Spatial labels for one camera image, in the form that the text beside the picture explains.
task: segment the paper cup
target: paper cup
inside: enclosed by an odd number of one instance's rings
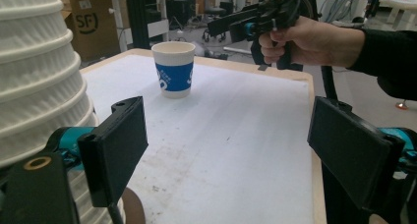
[[[196,46],[188,42],[162,42],[152,47],[162,95],[183,98],[190,93]]]

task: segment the white cup stack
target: white cup stack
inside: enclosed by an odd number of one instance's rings
[[[98,125],[62,7],[0,0],[0,169],[41,151],[58,128]],[[82,223],[111,222],[105,208],[92,207],[84,172],[69,181]]]

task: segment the floor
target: floor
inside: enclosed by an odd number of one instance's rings
[[[393,30],[386,24],[389,10],[379,11],[375,17],[368,19],[365,28]],[[223,47],[236,48],[248,52],[250,42],[241,41],[232,43],[229,33],[226,39],[219,42],[212,37],[209,42],[202,39],[205,28],[197,25],[184,27],[182,30],[171,30],[169,36],[172,40],[195,42],[214,54],[227,54],[228,61],[252,63],[252,56],[248,53],[226,51]],[[318,66],[305,66],[304,72],[310,73],[314,78],[314,88],[317,96],[325,96],[321,68]],[[360,73],[348,71],[344,68],[334,68],[333,76],[335,87],[340,101],[353,106],[353,112],[376,127],[405,127],[417,131],[417,102],[407,101],[408,110],[395,107],[401,99],[386,95],[378,86],[377,79]]]

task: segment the black pole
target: black pole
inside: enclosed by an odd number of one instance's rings
[[[134,48],[150,49],[145,0],[126,0]]]

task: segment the cup logo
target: cup logo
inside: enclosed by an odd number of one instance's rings
[[[182,91],[191,86],[193,62],[180,66],[155,64],[160,87],[167,91]]]

